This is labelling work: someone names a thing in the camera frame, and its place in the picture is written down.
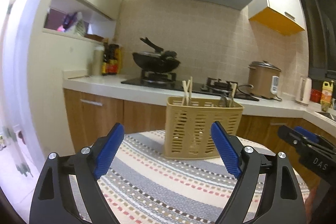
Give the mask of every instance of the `red basket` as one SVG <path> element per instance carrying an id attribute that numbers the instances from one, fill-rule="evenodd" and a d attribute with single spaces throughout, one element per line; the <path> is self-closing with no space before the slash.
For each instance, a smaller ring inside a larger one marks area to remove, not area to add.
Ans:
<path id="1" fill-rule="evenodd" d="M 322 92 L 318 90 L 311 90 L 310 100 L 315 103 L 320 103 Z"/>

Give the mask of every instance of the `black glass cooktop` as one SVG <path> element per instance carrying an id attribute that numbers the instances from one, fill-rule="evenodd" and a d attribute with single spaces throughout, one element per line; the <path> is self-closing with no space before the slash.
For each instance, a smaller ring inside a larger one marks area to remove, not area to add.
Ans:
<path id="1" fill-rule="evenodd" d="M 178 81 L 178 80 L 174 81 L 173 83 L 158 84 L 158 83 L 151 83 L 150 81 L 143 80 L 140 78 L 135 78 L 135 79 L 123 81 L 121 83 L 127 84 L 127 85 L 146 86 L 149 88 L 158 88 L 158 89 L 164 89 L 164 90 L 183 91 L 182 81 Z M 194 83 L 194 82 L 193 82 L 193 93 L 208 94 L 208 95 L 215 95 L 215 96 L 221 96 L 222 94 L 222 92 L 215 91 L 211 88 L 208 88 L 204 84 Z M 239 91 L 236 92 L 235 98 L 243 99 L 243 100 L 250 100 L 250 101 L 259 101 L 258 98 L 255 98 L 251 95 L 243 94 Z"/>

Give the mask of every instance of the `silver bolt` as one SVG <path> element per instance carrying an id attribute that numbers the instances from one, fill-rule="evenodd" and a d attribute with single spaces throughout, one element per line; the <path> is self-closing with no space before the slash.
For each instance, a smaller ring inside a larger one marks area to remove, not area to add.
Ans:
<path id="1" fill-rule="evenodd" d="M 251 146 L 246 146 L 244 148 L 244 150 L 245 150 L 246 153 L 252 153 L 253 152 L 253 148 Z"/>
<path id="2" fill-rule="evenodd" d="M 82 154 L 88 154 L 90 152 L 90 148 L 88 147 L 84 147 L 82 150 L 81 150 L 81 153 Z"/>
<path id="3" fill-rule="evenodd" d="M 279 153 L 278 153 L 278 156 L 279 156 L 280 158 L 282 158 L 282 159 L 286 158 L 286 154 L 283 153 L 283 152 L 279 152 Z"/>
<path id="4" fill-rule="evenodd" d="M 57 156 L 57 154 L 55 152 L 49 154 L 49 158 L 51 160 L 53 160 L 54 158 L 56 158 L 56 156 Z"/>

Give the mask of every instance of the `kitchen counter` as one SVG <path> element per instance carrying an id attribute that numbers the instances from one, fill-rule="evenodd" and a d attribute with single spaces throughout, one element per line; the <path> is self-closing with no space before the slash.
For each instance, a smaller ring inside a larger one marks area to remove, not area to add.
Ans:
<path id="1" fill-rule="evenodd" d="M 167 98 L 169 96 L 183 96 L 183 92 L 181 91 L 121 84 L 122 81 L 127 79 L 129 79 L 129 77 L 125 75 L 64 79 L 63 87 L 65 89 L 105 97 L 162 106 L 167 104 Z M 193 93 L 193 97 L 219 98 L 218 96 L 195 93 Z M 317 103 L 310 102 L 309 106 L 302 106 L 297 104 L 294 100 L 286 99 L 282 102 L 266 99 L 260 99 L 259 102 L 241 99 L 235 99 L 235 101 L 244 106 L 243 115 L 303 118 L 336 137 L 336 122 L 332 122 L 328 118 L 315 113 L 316 111 L 320 111 L 320 105 Z M 330 109 L 329 112 L 336 115 L 335 110 Z"/>

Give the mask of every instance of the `striped tablecloth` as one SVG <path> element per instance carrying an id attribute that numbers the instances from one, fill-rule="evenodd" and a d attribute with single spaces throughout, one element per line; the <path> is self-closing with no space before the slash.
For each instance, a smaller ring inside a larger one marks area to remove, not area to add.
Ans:
<path id="1" fill-rule="evenodd" d="M 162 156 L 164 131 L 126 135 L 109 172 L 99 186 L 119 222 L 214 223 L 228 201 L 236 179 L 221 158 L 167 160 Z M 258 152 L 274 155 L 266 147 L 241 139 Z M 309 189 L 296 173 L 303 198 Z M 254 217 L 263 189 L 260 175 L 245 221 Z M 89 219 L 79 192 L 74 190 L 81 216 Z"/>

